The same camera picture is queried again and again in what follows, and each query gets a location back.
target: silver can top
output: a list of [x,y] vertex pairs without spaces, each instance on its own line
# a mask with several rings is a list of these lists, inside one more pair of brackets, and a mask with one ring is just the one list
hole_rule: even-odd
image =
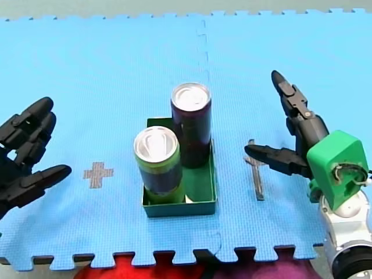
[[184,83],[172,92],[172,103],[180,110],[194,112],[204,108],[210,101],[210,92],[202,84]]
[[177,150],[178,140],[171,130],[162,126],[144,129],[134,139],[134,152],[143,161],[161,163]]

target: foam mat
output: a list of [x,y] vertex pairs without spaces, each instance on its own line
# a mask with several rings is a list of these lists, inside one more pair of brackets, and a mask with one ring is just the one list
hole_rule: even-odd
[[[282,246],[294,246],[296,259],[315,257],[324,231],[307,181],[263,166],[265,201],[258,202],[244,146],[254,138],[294,147],[271,84],[276,69],[330,130],[360,138],[372,162],[371,26],[372,15],[360,9],[0,22],[0,121],[50,96],[58,123],[35,170],[73,168],[43,198],[0,221],[0,257],[20,271],[43,256],[54,258],[52,270],[72,269],[73,257],[86,254],[95,256],[92,267],[114,266],[118,253],[151,265],[156,251],[175,251],[174,264],[194,263],[196,250],[223,262],[236,261],[239,248],[255,248],[259,261],[276,260]],[[186,81],[213,94],[217,212],[149,219],[133,139],[147,118],[170,116],[171,90]],[[94,162],[113,169],[98,189],[83,179]]]

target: green can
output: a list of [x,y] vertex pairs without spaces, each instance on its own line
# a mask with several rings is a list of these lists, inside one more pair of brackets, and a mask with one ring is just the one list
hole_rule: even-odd
[[162,126],[144,129],[134,140],[134,155],[152,204],[184,201],[180,144],[175,133]]

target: can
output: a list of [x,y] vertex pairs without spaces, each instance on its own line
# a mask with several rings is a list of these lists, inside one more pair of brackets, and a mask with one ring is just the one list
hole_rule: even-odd
[[146,128],[134,140],[134,154],[151,203],[184,200],[180,144],[175,133],[162,126]]
[[209,90],[199,83],[179,85],[172,92],[171,111],[182,165],[190,169],[205,165],[211,140],[212,99]]

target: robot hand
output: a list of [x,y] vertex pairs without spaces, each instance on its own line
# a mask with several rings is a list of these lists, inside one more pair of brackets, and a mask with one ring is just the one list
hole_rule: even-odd
[[310,200],[318,202],[326,235],[325,254],[335,279],[372,278],[370,204],[362,185],[370,183],[362,143],[342,131],[329,133],[323,119],[309,111],[295,85],[273,71],[271,79],[296,137],[295,151],[247,145],[245,152],[273,170],[311,179]]
[[[32,173],[56,124],[52,108],[52,99],[42,98],[0,126],[0,219],[12,208],[40,198],[46,188],[71,173],[71,168],[63,164]],[[11,150],[16,152],[14,160],[8,158]]]
[[271,80],[287,116],[287,128],[291,135],[296,136],[296,150],[247,145],[245,152],[273,170],[313,178],[306,155],[312,146],[329,135],[328,129],[323,119],[307,108],[307,99],[297,86],[290,85],[277,71],[271,73]]

